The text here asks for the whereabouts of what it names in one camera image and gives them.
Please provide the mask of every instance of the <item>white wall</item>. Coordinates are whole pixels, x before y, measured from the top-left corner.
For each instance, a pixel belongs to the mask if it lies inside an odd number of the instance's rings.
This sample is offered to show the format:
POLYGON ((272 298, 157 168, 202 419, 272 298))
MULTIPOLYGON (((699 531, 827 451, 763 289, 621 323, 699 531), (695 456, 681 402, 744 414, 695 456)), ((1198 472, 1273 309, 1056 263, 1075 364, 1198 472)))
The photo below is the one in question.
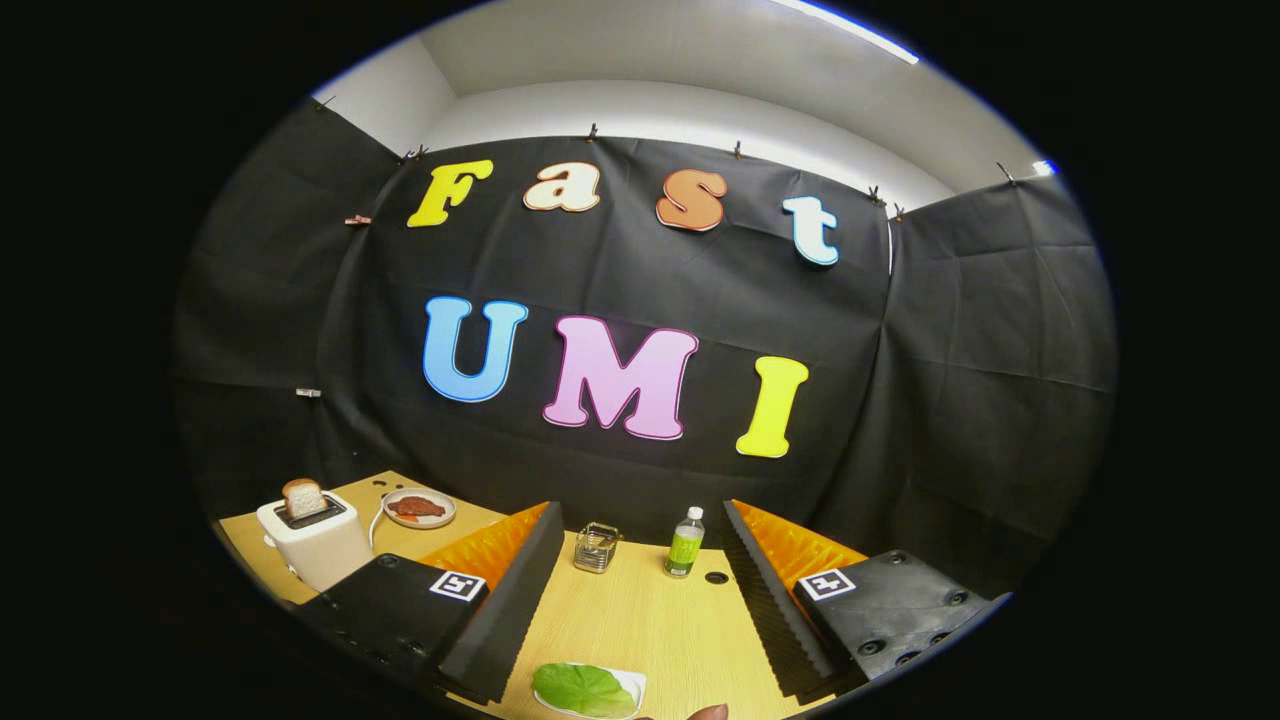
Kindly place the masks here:
POLYGON ((470 95, 436 117, 413 147, 586 136, 591 123, 600 136, 671 140, 726 151, 741 140, 744 155, 818 173, 863 192, 879 186, 891 215, 892 202, 911 210, 955 195, 900 156, 831 123, 740 95, 662 82, 554 82, 470 95))
POLYGON ((311 94, 397 155, 417 150, 457 100, 421 38, 411 35, 311 94))

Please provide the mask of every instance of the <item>ceiling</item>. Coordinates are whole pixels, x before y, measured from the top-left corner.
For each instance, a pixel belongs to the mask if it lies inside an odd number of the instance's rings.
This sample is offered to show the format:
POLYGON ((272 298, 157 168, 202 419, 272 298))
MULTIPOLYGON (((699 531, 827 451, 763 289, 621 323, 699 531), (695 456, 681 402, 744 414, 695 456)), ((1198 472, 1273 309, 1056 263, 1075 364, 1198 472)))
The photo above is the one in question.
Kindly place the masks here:
POLYGON ((460 97, 581 79, 733 92, 845 128, 955 192, 1002 179, 996 161, 1024 177, 1042 159, 928 58, 909 65, 769 0, 497 0, 421 38, 460 97))

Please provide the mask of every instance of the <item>meat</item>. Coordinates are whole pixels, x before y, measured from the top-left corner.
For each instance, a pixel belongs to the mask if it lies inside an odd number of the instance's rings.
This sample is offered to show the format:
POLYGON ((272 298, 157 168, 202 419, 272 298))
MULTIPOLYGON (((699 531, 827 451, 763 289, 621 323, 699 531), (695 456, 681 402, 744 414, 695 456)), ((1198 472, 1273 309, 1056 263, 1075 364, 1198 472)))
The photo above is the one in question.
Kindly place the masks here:
POLYGON ((398 515, 444 515, 444 509, 425 497, 411 495, 396 502, 388 502, 387 509, 398 515))

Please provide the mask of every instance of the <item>letter u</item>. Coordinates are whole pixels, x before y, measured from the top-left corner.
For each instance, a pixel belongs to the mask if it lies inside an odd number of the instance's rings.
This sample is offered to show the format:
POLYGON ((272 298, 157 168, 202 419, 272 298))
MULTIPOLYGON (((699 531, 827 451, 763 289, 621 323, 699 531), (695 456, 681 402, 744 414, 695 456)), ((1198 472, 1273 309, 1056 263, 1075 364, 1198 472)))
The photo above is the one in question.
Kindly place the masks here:
POLYGON ((429 322, 422 345, 422 375, 435 392, 449 400, 484 402, 507 384, 516 325, 529 318, 529 309, 503 300, 485 304, 489 345, 485 347, 484 369, 477 375, 463 375, 454 365, 458 331, 462 319, 470 314, 471 304, 461 297, 433 297, 426 304, 429 322))

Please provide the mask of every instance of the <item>bottle label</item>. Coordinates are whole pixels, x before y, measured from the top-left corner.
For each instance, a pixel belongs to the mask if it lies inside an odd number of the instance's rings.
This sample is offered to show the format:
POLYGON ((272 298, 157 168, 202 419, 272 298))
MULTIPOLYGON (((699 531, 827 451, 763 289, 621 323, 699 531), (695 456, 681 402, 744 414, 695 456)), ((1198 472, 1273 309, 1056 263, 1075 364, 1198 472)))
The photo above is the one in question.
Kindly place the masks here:
POLYGON ((671 541, 671 553, 667 556, 667 564, 675 568, 682 568, 687 571, 694 565, 694 557, 698 556, 698 548, 701 547, 703 538, 686 538, 676 534, 671 541))

